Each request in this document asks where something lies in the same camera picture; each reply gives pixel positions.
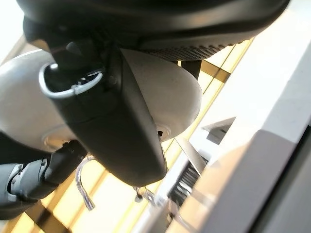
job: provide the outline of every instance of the black mesh seat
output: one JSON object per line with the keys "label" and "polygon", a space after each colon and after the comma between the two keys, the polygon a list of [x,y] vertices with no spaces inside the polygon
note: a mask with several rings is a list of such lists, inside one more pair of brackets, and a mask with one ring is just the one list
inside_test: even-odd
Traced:
{"label": "black mesh seat", "polygon": [[94,30],[121,48],[201,60],[270,25],[289,0],[18,0],[34,22]]}

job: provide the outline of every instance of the office chair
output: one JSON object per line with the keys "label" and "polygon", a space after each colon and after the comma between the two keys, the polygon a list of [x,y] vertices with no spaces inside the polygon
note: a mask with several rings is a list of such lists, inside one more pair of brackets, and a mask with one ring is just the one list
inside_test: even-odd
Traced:
{"label": "office chair", "polygon": [[199,113],[201,60],[263,31],[289,0],[17,2],[42,50],[0,68],[1,218],[51,193],[87,153],[131,186],[161,180],[160,142]]}

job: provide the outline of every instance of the gray surface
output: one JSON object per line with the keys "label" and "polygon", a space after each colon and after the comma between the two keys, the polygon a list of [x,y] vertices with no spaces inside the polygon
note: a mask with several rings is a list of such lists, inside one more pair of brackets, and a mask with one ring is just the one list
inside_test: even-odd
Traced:
{"label": "gray surface", "polygon": [[310,120],[310,56],[309,44],[262,129],[250,141],[202,232],[245,233],[253,224]]}
{"label": "gray surface", "polygon": [[296,155],[255,233],[311,232],[311,133]]}
{"label": "gray surface", "polygon": [[267,131],[258,131],[201,232],[247,232],[294,148],[295,143],[291,141]]}

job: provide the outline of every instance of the white wall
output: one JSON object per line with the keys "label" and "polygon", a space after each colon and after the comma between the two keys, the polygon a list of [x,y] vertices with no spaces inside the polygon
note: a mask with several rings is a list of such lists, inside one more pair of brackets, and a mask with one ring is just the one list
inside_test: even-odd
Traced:
{"label": "white wall", "polygon": [[243,145],[264,124],[311,40],[310,12],[310,0],[292,0],[254,39],[207,112],[201,126],[237,117],[221,142],[225,152]]}
{"label": "white wall", "polygon": [[21,37],[23,17],[16,0],[0,1],[0,63]]}

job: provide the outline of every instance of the metal lever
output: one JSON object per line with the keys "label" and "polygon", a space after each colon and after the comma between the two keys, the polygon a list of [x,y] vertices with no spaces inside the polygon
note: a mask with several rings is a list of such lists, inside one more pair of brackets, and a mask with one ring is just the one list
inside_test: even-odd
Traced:
{"label": "metal lever", "polygon": [[87,194],[86,190],[83,188],[82,181],[81,181],[81,172],[82,172],[83,166],[92,160],[96,160],[95,157],[92,155],[84,158],[84,160],[82,160],[82,162],[78,165],[78,167],[76,169],[76,173],[75,173],[77,188],[78,188],[79,192],[81,193],[81,195],[83,197],[83,201],[84,201],[84,203],[85,203],[85,205],[89,211],[91,211],[95,208],[95,204],[92,201],[92,199],[89,197],[89,195]]}

